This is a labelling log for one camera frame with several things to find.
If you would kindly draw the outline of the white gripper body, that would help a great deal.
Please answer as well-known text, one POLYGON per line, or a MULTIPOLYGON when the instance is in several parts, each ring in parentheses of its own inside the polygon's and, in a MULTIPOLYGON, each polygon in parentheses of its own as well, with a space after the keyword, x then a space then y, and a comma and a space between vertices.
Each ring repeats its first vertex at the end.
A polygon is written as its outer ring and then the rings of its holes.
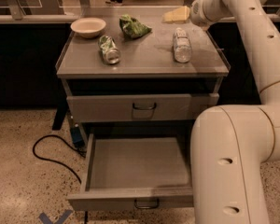
POLYGON ((208 30, 209 27, 213 24, 210 20, 207 19, 203 11, 203 5, 207 0, 195 0, 190 6, 189 19, 196 25, 201 27, 203 30, 208 30))

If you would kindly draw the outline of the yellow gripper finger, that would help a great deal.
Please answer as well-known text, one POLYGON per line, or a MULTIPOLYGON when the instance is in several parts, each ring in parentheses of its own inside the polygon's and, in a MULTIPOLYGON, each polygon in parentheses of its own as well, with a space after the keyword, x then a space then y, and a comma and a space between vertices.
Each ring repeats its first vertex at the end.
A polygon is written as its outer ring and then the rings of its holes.
POLYGON ((182 6, 172 11, 166 12, 162 16, 162 21, 167 23, 184 23, 189 18, 190 8, 182 6))

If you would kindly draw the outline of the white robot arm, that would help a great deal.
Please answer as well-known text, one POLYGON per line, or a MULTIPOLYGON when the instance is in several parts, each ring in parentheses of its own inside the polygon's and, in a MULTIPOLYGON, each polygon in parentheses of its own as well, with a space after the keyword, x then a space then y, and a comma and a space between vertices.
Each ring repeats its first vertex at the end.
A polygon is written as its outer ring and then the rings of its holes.
POLYGON ((218 105, 196 119, 190 167, 196 224, 270 224, 260 166, 280 161, 280 33, 266 0, 195 0, 199 26, 234 17, 256 82, 257 105, 218 105))

